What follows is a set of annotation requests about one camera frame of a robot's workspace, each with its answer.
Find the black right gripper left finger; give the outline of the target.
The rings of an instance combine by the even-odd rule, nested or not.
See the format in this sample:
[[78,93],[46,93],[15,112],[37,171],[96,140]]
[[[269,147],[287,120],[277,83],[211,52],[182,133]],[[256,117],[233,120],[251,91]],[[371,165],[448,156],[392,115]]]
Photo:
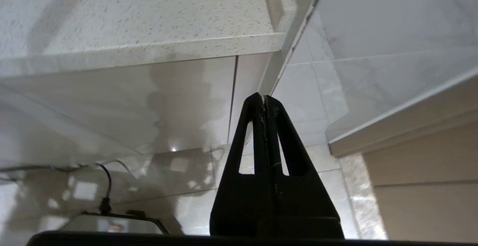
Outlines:
[[[210,215],[212,236],[270,235],[273,190],[265,138],[264,103],[259,93],[243,103]],[[252,123],[254,174],[239,172],[246,129]]]

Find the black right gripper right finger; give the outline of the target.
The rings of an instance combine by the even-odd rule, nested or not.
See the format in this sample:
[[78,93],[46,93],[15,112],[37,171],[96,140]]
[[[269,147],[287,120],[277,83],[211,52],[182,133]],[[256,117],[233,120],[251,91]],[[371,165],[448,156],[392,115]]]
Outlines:
[[285,107],[266,96],[267,154],[277,234],[342,239],[339,214]]

